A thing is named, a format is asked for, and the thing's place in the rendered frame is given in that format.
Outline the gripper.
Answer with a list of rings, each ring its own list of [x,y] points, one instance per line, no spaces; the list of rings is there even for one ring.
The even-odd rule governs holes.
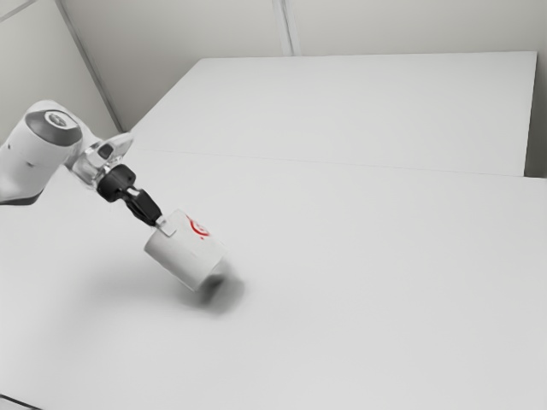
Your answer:
[[[176,228],[163,216],[159,206],[145,190],[133,188],[136,178],[136,174],[128,166],[120,164],[98,182],[97,193],[107,202],[124,200],[138,220],[155,227],[166,237],[172,237]]]

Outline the white mug with red print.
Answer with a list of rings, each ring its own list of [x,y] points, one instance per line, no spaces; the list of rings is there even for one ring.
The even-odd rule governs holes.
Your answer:
[[[192,291],[227,273],[226,247],[180,209],[162,219],[144,251]]]

